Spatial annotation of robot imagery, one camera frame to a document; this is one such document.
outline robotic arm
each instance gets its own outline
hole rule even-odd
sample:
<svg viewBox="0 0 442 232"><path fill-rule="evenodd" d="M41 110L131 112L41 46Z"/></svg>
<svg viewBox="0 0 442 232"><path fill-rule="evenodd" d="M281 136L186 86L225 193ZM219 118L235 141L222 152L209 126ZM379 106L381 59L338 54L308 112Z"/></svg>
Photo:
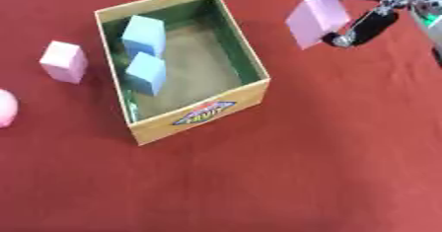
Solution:
<svg viewBox="0 0 442 232"><path fill-rule="evenodd" d="M407 3L408 0L379 0L378 6L357 19L345 34L330 33L323 37L323 42L339 47L363 44L394 24L399 18L395 9L403 8Z"/></svg>
<svg viewBox="0 0 442 232"><path fill-rule="evenodd" d="M435 49L442 52L442 0L376 1L378 5L357 19L343 35L325 35L322 38L323 42L338 47L363 44L395 23L399 18L395 10L407 8L418 26L435 43Z"/></svg>

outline blue cube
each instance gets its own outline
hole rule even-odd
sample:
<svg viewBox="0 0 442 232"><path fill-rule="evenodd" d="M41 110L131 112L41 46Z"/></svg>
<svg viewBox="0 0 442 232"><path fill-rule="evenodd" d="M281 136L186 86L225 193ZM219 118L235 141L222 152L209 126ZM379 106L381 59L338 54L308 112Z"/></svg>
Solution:
<svg viewBox="0 0 442 232"><path fill-rule="evenodd" d="M156 96L166 81L166 64L161 58L138 52L126 69L126 78L132 89Z"/></svg>
<svg viewBox="0 0 442 232"><path fill-rule="evenodd" d="M122 35L122 43L130 60L140 51L161 58L166 46L164 22L143 16L132 16Z"/></svg>

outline red tablecloth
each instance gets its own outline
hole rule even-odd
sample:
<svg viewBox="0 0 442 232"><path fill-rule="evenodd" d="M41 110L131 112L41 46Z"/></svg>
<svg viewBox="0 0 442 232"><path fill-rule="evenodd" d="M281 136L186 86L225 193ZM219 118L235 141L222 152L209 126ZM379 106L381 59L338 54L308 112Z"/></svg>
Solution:
<svg viewBox="0 0 442 232"><path fill-rule="evenodd" d="M273 80L262 105L140 149L93 11L134 0L0 0L4 232L440 232L442 69L411 18L352 50L301 51L301 0L225 0ZM346 0L353 18L373 2ZM84 82L38 65L80 43Z"/></svg>

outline box floor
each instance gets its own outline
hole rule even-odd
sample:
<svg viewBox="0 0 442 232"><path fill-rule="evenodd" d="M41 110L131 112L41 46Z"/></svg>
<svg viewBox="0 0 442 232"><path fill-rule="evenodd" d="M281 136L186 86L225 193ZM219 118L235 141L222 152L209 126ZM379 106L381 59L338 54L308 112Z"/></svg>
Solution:
<svg viewBox="0 0 442 232"><path fill-rule="evenodd" d="M241 86L211 27L193 22L167 32L167 79L153 97L134 92L140 119L191 105Z"/></svg>

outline pink cube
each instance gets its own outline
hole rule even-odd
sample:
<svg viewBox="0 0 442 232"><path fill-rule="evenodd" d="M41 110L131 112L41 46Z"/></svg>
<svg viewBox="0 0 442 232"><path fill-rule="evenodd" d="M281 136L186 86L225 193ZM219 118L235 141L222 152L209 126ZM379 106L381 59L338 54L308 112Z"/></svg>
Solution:
<svg viewBox="0 0 442 232"><path fill-rule="evenodd" d="M54 40L46 49L40 64L53 79L79 84L88 60L79 45Z"/></svg>
<svg viewBox="0 0 442 232"><path fill-rule="evenodd" d="M328 33L337 32L350 21L339 0L303 0L288 17L292 35L302 49L321 42Z"/></svg>

